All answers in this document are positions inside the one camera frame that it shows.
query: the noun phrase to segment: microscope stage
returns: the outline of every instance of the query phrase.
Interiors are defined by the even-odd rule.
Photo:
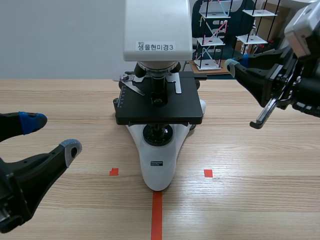
[[[115,108],[118,125],[137,124],[192,124],[202,123],[203,111],[193,77],[181,77],[181,94],[176,94],[174,82],[167,82],[168,102],[164,106],[154,106],[151,100],[151,78],[133,85],[138,87],[144,96],[123,86],[119,102]]]

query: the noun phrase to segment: red tape marker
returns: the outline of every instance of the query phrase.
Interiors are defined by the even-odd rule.
[[[153,192],[151,240],[162,240],[162,192],[161,191]]]
[[[213,178],[213,177],[214,177],[214,174],[213,174],[213,172],[212,172],[211,169],[205,169],[205,170],[204,170],[204,176],[205,176],[206,178]]]
[[[112,168],[109,172],[109,176],[118,176],[119,175],[119,168]]]

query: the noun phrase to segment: wooden table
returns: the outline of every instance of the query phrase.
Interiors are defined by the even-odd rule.
[[[1,80],[1,112],[39,112],[46,127],[0,144],[18,161],[76,138],[83,151],[34,218],[2,240],[150,240],[153,193],[136,146],[115,121],[111,80]],[[179,154],[163,192],[164,240],[319,240],[320,119],[261,108],[234,80],[201,83],[203,124]],[[119,176],[109,176],[119,168]],[[213,178],[204,177],[212,169]]]

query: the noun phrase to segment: white shelf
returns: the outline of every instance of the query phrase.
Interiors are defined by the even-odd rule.
[[[203,37],[197,38],[199,44],[201,47],[210,47],[210,46],[223,46],[225,45],[224,42],[219,37],[206,37],[205,39]]]
[[[265,40],[263,40],[261,37],[258,36],[249,36],[249,40],[247,42],[248,39],[248,34],[246,35],[242,35],[242,36],[237,36],[237,39],[239,39],[241,42],[243,42],[246,45],[250,45],[250,44],[267,44],[267,42]]]
[[[199,71],[210,71],[210,70],[220,70],[221,69],[221,67],[219,67],[219,64],[216,63],[216,61],[213,61],[211,59],[202,60],[201,68],[200,68],[200,60],[195,60],[194,63]]]
[[[226,16],[223,12],[208,12],[206,16],[205,12],[200,12],[201,16],[205,19],[230,19],[231,17]]]
[[[254,13],[253,13],[253,10],[242,10],[242,11],[252,17],[274,17],[274,16],[277,16],[277,14],[274,14],[273,12],[263,10],[263,9],[256,9],[256,10],[254,10]]]

